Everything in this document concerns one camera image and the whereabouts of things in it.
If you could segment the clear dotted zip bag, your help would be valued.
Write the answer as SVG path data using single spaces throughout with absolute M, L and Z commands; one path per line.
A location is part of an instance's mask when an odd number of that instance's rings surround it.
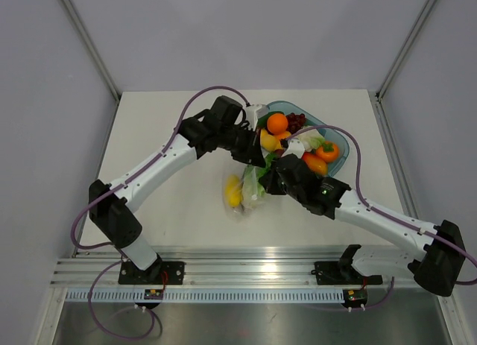
M 229 217 L 241 220 L 267 200 L 267 194 L 259 179 L 266 168 L 252 165 L 234 166 L 222 177 L 222 200 Z

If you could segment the yellow bell pepper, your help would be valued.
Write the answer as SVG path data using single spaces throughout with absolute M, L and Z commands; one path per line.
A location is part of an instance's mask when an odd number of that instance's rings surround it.
M 224 197 L 227 204 L 232 208 L 241 204 L 241 179 L 237 175 L 232 174 L 227 178 Z

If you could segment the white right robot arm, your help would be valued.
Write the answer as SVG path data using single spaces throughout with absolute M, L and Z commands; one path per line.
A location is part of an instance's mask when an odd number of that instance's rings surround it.
M 379 253 L 351 244 L 334 265 L 316 268 L 318 283 L 375 285 L 378 278 L 389 276 L 413 279 L 441 297 L 450 296 L 457 285 L 465 249 L 454 223 L 435 225 L 380 209 L 348 184 L 314 174 L 293 154 L 274 160 L 259 183 L 268 194 L 288 195 L 314 215 L 360 227 L 398 248 Z

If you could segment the teal plastic basket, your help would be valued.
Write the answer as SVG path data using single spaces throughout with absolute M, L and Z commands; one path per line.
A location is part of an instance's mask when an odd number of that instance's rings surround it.
M 297 105 L 288 102 L 288 101 L 273 101 L 267 104 L 269 109 L 268 117 L 274 113 L 282 113 L 288 115 L 289 113 L 301 114 L 303 113 L 306 116 L 306 127 L 311 127 L 313 125 L 323 124 L 321 120 L 314 117 L 312 114 L 306 112 L 305 110 L 299 108 Z M 343 167 L 344 163 L 347 161 L 347 157 L 350 153 L 350 146 L 348 141 L 343 135 L 338 131 L 332 129 L 319 129 L 318 132 L 324 136 L 327 142 L 335 143 L 340 149 L 339 158 L 328 164 L 328 175 L 334 177 Z

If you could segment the green white lettuce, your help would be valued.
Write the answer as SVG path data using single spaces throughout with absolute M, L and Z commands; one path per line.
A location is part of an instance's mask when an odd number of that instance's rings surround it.
M 253 165 L 245 167 L 242 176 L 242 205 L 246 209 L 255 209 L 263 203 L 265 197 L 265 189 L 259 183 L 259 179 L 267 174 L 271 169 L 271 163 L 277 159 L 278 156 L 274 153 L 269 153 L 265 157 L 265 167 L 260 168 Z

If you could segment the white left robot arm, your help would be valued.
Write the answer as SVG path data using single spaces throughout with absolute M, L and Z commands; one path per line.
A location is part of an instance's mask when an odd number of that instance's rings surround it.
M 218 148 L 229 151 L 236 162 L 265 166 L 256 129 L 263 109 L 219 96 L 211 108 L 181 116 L 171 139 L 156 154 L 109 184 L 96 180 L 90 185 L 89 218 L 125 257 L 119 284 L 182 284 L 183 275 L 175 272 L 183 272 L 184 262 L 163 261 L 146 241 L 134 213 L 169 177 Z

